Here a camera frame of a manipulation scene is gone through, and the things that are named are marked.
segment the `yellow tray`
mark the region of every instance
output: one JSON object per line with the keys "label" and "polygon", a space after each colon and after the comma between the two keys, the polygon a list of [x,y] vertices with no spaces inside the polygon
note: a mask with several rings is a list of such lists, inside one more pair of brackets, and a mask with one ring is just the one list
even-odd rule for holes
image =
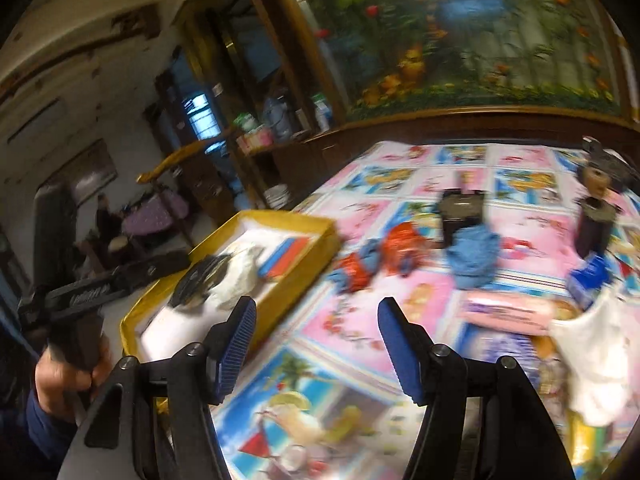
{"label": "yellow tray", "polygon": [[[191,251],[192,263],[198,262],[208,254],[215,254],[227,240],[234,236],[243,221],[253,221],[264,227],[288,230],[299,234],[316,235],[313,243],[302,253],[295,264],[269,290],[258,304],[258,317],[249,352],[254,352],[269,336],[280,319],[294,306],[296,300],[314,282],[320,272],[329,264],[340,249],[341,241],[334,227],[334,221],[286,211],[249,210],[241,211],[201,244]],[[120,338],[127,355],[138,353],[136,327],[147,320],[174,290],[181,277],[187,271],[178,272],[158,280],[143,294],[129,313],[120,322]]]}

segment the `window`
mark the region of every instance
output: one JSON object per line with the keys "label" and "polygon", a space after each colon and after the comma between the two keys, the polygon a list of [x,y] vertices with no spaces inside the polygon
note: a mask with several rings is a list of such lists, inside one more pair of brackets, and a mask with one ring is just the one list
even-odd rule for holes
{"label": "window", "polygon": [[[210,139],[220,134],[220,127],[216,121],[213,111],[209,106],[209,101],[204,94],[196,95],[192,99],[184,102],[184,109],[187,111],[189,122],[193,126],[198,139]],[[212,145],[205,153],[224,146],[224,141]]]}

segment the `pink package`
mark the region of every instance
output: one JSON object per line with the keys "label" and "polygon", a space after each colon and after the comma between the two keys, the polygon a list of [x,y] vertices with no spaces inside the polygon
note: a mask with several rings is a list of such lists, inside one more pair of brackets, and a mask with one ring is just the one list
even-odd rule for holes
{"label": "pink package", "polygon": [[519,292],[472,290],[465,293],[463,317],[474,325],[526,335],[546,335],[554,318],[552,300]]}

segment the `ceiling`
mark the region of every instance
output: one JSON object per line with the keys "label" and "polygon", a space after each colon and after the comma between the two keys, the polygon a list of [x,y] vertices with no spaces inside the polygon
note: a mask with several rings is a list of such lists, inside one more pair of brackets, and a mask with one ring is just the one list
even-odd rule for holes
{"label": "ceiling", "polygon": [[[178,37],[172,21],[184,0],[33,0],[0,48],[0,84],[45,60],[118,33],[114,16],[158,4],[161,33],[72,57],[23,85],[0,105],[0,187],[21,180],[73,136],[118,113],[132,118],[155,98]],[[56,105],[33,119],[47,105]],[[30,126],[7,143],[26,123]]]}

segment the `human hand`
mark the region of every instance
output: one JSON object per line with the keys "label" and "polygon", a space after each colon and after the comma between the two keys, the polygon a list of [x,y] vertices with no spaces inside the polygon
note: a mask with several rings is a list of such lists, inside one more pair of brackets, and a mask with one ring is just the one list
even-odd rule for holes
{"label": "human hand", "polygon": [[89,373],[69,363],[55,361],[47,348],[36,365],[35,383],[38,403],[45,413],[55,418],[74,421],[74,410],[66,402],[64,392],[85,392],[100,386],[111,372],[111,352],[106,336],[100,338],[100,361]]}

